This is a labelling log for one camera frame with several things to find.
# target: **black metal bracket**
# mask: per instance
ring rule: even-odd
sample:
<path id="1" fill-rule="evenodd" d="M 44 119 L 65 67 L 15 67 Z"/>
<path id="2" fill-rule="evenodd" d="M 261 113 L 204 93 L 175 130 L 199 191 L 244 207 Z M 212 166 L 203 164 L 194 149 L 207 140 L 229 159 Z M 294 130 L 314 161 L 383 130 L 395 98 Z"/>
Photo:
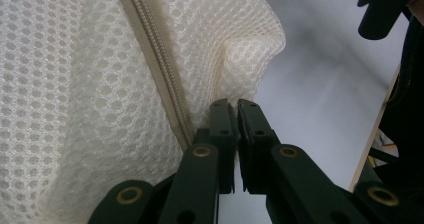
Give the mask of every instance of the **black metal bracket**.
<path id="1" fill-rule="evenodd" d="M 385 38 L 409 0 L 359 0 L 358 6 L 368 5 L 359 26 L 359 34 L 369 40 Z"/>
<path id="2" fill-rule="evenodd" d="M 244 190 L 266 195 L 274 224 L 424 223 L 424 210 L 405 215 L 417 207 L 381 183 L 358 184 L 353 194 L 338 188 L 301 148 L 280 144 L 256 103 L 239 100 L 238 126 L 226 99 L 210 113 L 210 128 L 198 130 L 175 175 L 155 187 L 118 184 L 89 223 L 217 223 L 219 194 L 234 191 L 237 144 Z"/>
<path id="3" fill-rule="evenodd" d="M 373 147 L 371 147 L 368 155 L 371 157 L 377 158 L 378 160 L 384 161 L 386 163 L 396 163 L 399 160 L 398 157 L 392 156 L 390 154 L 377 150 Z"/>

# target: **screw hole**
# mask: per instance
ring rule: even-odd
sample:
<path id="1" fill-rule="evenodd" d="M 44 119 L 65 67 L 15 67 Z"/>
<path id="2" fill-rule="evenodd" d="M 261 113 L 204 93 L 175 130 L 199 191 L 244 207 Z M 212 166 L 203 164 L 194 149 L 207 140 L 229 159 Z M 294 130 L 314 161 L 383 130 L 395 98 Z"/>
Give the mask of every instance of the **screw hole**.
<path id="1" fill-rule="evenodd" d="M 196 216 L 192 211 L 183 211 L 177 217 L 179 224 L 192 224 L 196 220 Z"/>
<path id="2" fill-rule="evenodd" d="M 143 190 L 140 187 L 132 186 L 121 190 L 116 196 L 116 200 L 121 205 L 130 205 L 138 201 L 143 195 Z"/>
<path id="3" fill-rule="evenodd" d="M 280 154 L 285 157 L 297 157 L 297 151 L 290 147 L 283 147 L 280 149 Z"/>
<path id="4" fill-rule="evenodd" d="M 211 154 L 211 149 L 204 147 L 204 146 L 196 147 L 193 150 L 193 155 L 195 155 L 197 157 L 207 157 L 210 154 Z"/>
<path id="5" fill-rule="evenodd" d="M 367 190 L 368 195 L 376 202 L 379 202 L 386 206 L 397 206 L 399 205 L 399 199 L 391 191 L 386 190 L 382 187 L 372 186 Z"/>
<path id="6" fill-rule="evenodd" d="M 349 217 L 346 216 L 343 212 L 340 211 L 333 211 L 330 213 L 330 218 L 333 220 L 334 223 L 337 224 L 349 224 L 350 220 Z"/>

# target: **white table surface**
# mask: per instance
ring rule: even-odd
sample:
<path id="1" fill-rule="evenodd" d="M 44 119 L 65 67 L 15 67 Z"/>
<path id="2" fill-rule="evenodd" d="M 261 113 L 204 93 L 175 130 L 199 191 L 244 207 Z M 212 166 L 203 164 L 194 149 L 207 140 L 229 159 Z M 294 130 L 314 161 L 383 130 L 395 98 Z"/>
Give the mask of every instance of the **white table surface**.
<path id="1" fill-rule="evenodd" d="M 281 142 L 303 148 L 338 186 L 357 182 L 400 61 L 408 22 L 369 41 L 357 28 L 357 0 L 267 0 L 286 33 L 285 50 L 266 69 L 256 102 Z M 220 224 L 271 223 L 264 196 L 221 195 Z"/>

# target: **textured mesh pattern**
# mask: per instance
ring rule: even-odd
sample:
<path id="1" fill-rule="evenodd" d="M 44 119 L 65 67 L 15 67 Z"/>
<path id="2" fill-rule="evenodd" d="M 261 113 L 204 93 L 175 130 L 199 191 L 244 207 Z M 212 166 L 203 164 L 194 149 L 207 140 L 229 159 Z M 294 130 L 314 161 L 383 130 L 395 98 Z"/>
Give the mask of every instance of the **textured mesh pattern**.
<path id="1" fill-rule="evenodd" d="M 283 43 L 264 0 L 161 0 L 196 126 L 251 98 Z M 85 223 L 181 151 L 119 0 L 0 0 L 0 223 Z"/>
<path id="2" fill-rule="evenodd" d="M 265 0 L 160 0 L 194 126 L 209 104 L 253 99 L 285 38 Z"/>

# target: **white cloth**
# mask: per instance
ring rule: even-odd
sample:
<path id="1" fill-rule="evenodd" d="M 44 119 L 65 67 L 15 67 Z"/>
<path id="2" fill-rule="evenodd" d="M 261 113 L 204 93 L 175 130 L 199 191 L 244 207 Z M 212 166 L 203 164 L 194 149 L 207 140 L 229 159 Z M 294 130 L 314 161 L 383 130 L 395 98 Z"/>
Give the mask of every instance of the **white cloth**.
<path id="1" fill-rule="evenodd" d="M 160 0 L 195 127 L 252 99 L 285 39 L 264 0 Z M 181 150 L 120 0 L 0 0 L 0 223 L 84 223 Z"/>

